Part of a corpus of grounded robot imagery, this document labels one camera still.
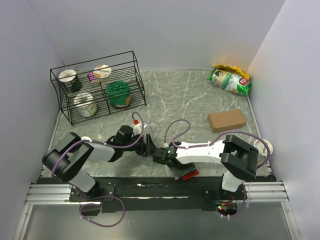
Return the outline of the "red paper box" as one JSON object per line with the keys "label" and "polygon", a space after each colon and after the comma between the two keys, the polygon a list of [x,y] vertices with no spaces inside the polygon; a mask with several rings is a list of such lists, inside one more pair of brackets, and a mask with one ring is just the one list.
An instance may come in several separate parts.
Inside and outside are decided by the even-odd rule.
{"label": "red paper box", "polygon": [[199,174],[199,171],[197,169],[195,169],[195,170],[192,170],[192,171],[184,174],[181,178],[183,181],[187,181],[187,180],[197,176],[198,174]]}

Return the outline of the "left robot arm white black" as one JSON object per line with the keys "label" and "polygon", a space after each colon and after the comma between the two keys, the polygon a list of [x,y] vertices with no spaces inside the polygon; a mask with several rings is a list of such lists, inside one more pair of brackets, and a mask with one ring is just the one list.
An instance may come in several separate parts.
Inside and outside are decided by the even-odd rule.
{"label": "left robot arm white black", "polygon": [[143,130],[122,125],[107,141],[99,142],[70,132],[44,154],[42,163],[54,177],[79,189],[87,201],[94,201],[102,191],[98,181],[82,169],[85,162],[91,159],[115,162],[124,152],[151,156],[156,146],[151,135],[143,133]]}

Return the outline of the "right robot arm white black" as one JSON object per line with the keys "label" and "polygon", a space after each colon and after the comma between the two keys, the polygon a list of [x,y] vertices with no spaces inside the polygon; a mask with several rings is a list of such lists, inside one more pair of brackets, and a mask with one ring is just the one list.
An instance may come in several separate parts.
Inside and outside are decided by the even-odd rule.
{"label": "right robot arm white black", "polygon": [[259,151],[235,135],[215,143],[174,142],[167,147],[155,148],[152,161],[166,165],[175,180],[184,181],[199,174],[196,164],[220,164],[226,172],[222,175],[218,193],[223,199],[230,199],[244,182],[257,177]]}

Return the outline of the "brown cardboard box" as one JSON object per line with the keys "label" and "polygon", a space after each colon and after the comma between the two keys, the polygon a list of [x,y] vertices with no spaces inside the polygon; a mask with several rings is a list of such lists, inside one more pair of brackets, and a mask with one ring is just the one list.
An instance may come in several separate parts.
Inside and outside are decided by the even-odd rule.
{"label": "brown cardboard box", "polygon": [[210,113],[207,121],[213,133],[239,129],[247,123],[240,109]]}

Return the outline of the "green lidded jar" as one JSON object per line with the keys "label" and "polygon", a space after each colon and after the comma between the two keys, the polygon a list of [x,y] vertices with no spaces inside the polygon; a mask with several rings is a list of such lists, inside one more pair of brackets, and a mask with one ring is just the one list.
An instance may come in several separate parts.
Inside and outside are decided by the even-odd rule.
{"label": "green lidded jar", "polygon": [[108,83],[106,94],[109,103],[116,109],[127,108],[131,102],[131,87],[123,81]]}

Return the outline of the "metal tin can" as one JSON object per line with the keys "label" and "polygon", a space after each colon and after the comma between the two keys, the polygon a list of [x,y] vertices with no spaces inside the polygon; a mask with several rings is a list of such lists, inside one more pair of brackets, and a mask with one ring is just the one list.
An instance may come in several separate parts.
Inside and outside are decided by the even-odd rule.
{"label": "metal tin can", "polygon": [[82,140],[82,141],[86,140],[86,141],[89,141],[89,142],[92,141],[92,139],[91,139],[90,137],[88,137],[88,136],[83,136],[83,137],[81,137],[81,140]]}

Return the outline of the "white cup lower shelf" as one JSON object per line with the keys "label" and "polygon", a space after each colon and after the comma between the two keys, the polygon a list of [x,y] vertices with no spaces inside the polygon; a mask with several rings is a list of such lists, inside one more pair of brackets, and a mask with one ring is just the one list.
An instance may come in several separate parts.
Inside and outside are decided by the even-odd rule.
{"label": "white cup lower shelf", "polygon": [[82,117],[92,117],[97,112],[97,105],[92,94],[88,92],[79,93],[75,96],[73,103]]}

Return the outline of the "white yogurt cup orange label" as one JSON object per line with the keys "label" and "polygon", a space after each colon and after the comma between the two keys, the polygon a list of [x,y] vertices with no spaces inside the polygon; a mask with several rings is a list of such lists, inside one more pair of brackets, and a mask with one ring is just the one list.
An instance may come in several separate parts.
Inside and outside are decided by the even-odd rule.
{"label": "white yogurt cup orange label", "polygon": [[97,78],[97,80],[100,83],[109,82],[111,73],[112,73],[112,68],[105,64],[98,65],[93,70],[93,75]]}

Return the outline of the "small purple white cup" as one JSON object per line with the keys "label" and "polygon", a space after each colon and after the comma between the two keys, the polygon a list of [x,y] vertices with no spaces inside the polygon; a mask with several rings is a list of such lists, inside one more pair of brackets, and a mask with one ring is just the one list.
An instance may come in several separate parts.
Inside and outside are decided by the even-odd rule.
{"label": "small purple white cup", "polygon": [[93,72],[89,72],[89,73],[87,74],[87,77],[88,77],[88,79],[89,79],[90,82],[94,82],[94,81],[97,80],[97,78],[95,77],[95,75],[94,75]]}

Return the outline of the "green chips bag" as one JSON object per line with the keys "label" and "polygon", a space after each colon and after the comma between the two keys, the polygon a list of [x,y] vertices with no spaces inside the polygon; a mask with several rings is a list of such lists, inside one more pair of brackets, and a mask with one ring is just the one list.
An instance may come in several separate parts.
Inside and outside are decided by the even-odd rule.
{"label": "green chips bag", "polygon": [[247,96],[252,87],[252,84],[248,78],[217,68],[214,68],[211,71],[208,80],[222,90],[237,95]]}

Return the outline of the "foil lid dark cup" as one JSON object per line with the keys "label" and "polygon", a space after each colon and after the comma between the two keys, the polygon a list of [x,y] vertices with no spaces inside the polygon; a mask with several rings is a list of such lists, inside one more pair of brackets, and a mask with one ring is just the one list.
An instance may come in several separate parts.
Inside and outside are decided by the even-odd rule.
{"label": "foil lid dark cup", "polygon": [[79,80],[76,71],[73,69],[62,71],[58,76],[58,80],[64,85],[69,93],[78,92],[82,87],[82,83]]}

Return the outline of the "yellow chips bag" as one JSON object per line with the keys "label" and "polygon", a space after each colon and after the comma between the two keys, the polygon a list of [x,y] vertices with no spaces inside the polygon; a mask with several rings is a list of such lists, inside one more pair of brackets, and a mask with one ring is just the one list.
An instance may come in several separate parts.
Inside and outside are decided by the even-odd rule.
{"label": "yellow chips bag", "polygon": [[227,71],[230,73],[234,73],[236,75],[239,75],[243,78],[250,79],[250,74],[247,73],[246,71],[242,70],[236,65],[230,65],[230,64],[215,64],[212,66],[213,69],[219,69],[223,71]]}

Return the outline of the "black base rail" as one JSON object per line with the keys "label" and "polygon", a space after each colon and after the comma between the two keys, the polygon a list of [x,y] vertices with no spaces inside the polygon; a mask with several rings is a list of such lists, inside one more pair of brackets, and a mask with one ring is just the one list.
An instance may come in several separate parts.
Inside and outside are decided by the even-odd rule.
{"label": "black base rail", "polygon": [[228,201],[253,199],[254,189],[272,188],[273,176],[258,177],[246,187],[239,186],[236,192],[220,190],[222,178],[193,177],[186,181],[170,177],[98,177],[101,194],[88,199],[68,183],[56,179],[41,178],[40,187],[66,187],[67,201],[74,204],[101,204],[102,213],[118,211],[193,210],[215,211],[217,206]]}

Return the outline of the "aluminium frame rail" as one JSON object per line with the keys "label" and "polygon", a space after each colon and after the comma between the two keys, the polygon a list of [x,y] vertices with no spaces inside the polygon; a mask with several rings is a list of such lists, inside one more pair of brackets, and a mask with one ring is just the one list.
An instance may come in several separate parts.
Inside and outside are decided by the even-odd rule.
{"label": "aluminium frame rail", "polygon": [[285,184],[270,164],[236,193],[219,177],[100,177],[98,196],[40,178],[29,187],[16,240],[299,240]]}

